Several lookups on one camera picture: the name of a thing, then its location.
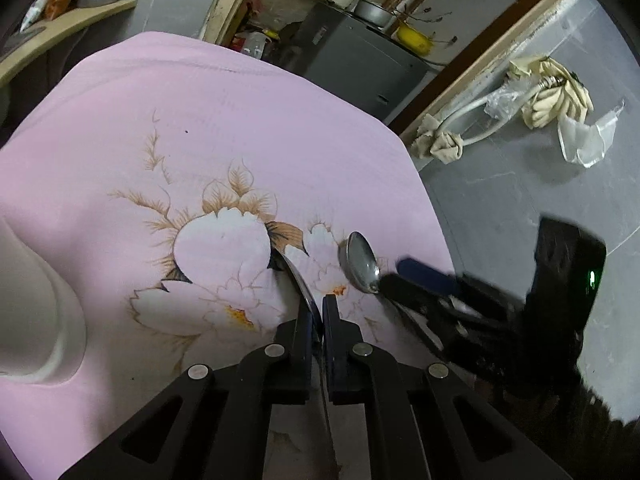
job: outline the white hose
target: white hose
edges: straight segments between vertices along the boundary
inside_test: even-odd
[[[532,97],[534,97],[538,92],[540,92],[540,86],[536,85],[535,88],[531,89],[527,94],[525,94],[525,96],[521,99],[521,101],[518,103],[518,109],[522,108],[522,106],[529,101]],[[475,137],[471,137],[470,139],[464,139],[463,140],[463,146],[469,146],[471,144],[475,144],[476,142],[479,142],[480,140],[484,140],[489,136],[492,136],[495,132],[497,132],[501,127],[503,127],[506,123],[508,123],[511,120],[510,117],[505,117],[503,119],[501,119],[497,124],[494,124],[494,126],[492,126],[491,128],[489,128],[487,131],[476,135]]]
[[[531,90],[529,90],[529,92],[527,92],[524,95],[524,97],[518,103],[518,106],[516,107],[516,109],[521,108],[522,106],[524,106],[524,104],[527,101],[529,101],[531,98],[533,98],[541,90],[545,90],[545,89],[551,88],[552,86],[558,86],[559,84],[562,84],[563,82],[564,81],[561,80],[560,78],[543,77],[542,80],[540,81],[540,83],[535,85]],[[469,113],[471,110],[474,110],[475,108],[481,107],[482,105],[486,104],[486,102],[489,100],[490,95],[491,94],[485,95],[484,97],[476,99],[475,101],[470,102],[468,105],[465,105],[462,108],[460,108],[459,110],[456,110],[455,112],[450,114],[446,119],[444,119],[444,121],[442,121],[440,123],[440,126],[438,126],[438,129],[436,130],[436,132],[434,134],[434,137],[438,137],[441,133],[446,131],[447,127],[453,121],[455,121],[456,119],[458,119],[458,118],[462,117],[463,115]],[[501,127],[503,127],[510,120],[511,120],[511,118],[501,119],[497,124],[494,124],[494,126],[489,128],[487,131],[485,131],[485,132],[483,132],[481,134],[478,134],[475,137],[471,137],[470,139],[464,139],[463,140],[463,146],[469,146],[471,144],[475,144],[476,142],[479,142],[480,140],[486,139],[487,137],[489,137],[489,136],[493,135],[495,132],[497,132]]]

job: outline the shelf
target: shelf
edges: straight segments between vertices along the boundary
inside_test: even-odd
[[[7,85],[31,61],[60,43],[60,41],[108,16],[132,9],[136,6],[136,3],[136,0],[119,0],[113,4],[100,7],[73,9],[50,22],[40,21],[35,23],[27,29],[27,32],[43,26],[45,30],[19,46],[0,62],[0,88]]]

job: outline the gray floor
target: gray floor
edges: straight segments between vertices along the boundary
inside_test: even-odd
[[[612,414],[629,420],[640,415],[640,68],[601,8],[553,57],[590,89],[596,111],[587,123],[625,99],[603,161],[588,170],[569,164],[556,124],[532,132],[517,118],[465,148],[461,160],[434,161],[420,176],[456,270],[521,296],[533,276],[540,214],[570,219],[604,238],[609,256],[580,368]]]

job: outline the floral pattern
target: floral pattern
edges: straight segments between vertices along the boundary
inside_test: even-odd
[[[145,169],[157,169],[167,182],[158,142],[157,132],[147,140]],[[156,165],[148,161],[150,152]],[[344,236],[319,221],[304,231],[276,221],[276,195],[254,187],[241,161],[230,165],[226,180],[204,186],[202,211],[174,210],[165,193],[166,201],[131,190],[112,196],[151,210],[156,219],[146,223],[150,231],[167,234],[167,254],[159,261],[164,278],[135,290],[129,303],[137,323],[178,342],[176,371],[196,362],[213,368],[236,364],[295,317],[299,298],[286,274],[270,268],[272,247],[295,264],[319,307],[326,294],[335,294],[341,316],[356,322],[366,340],[379,341],[380,330],[394,322],[377,298],[354,288],[342,272],[338,252]]]

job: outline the metal spoon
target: metal spoon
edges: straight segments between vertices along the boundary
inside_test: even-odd
[[[347,239],[345,253],[346,270],[351,275],[350,277],[354,281],[354,285],[367,294],[379,294],[380,267],[367,239],[359,232],[351,233]],[[389,275],[388,278],[394,278],[396,281],[404,281],[404,278],[398,274]],[[435,356],[443,359],[442,349],[424,331],[424,328],[405,311],[405,307],[394,301],[387,294],[388,292],[393,292],[393,290],[386,291],[385,297],[396,307],[404,325],[414,332]]]
[[[367,239],[359,232],[351,233],[345,252],[346,267],[354,285],[367,294],[379,293],[380,267]]]

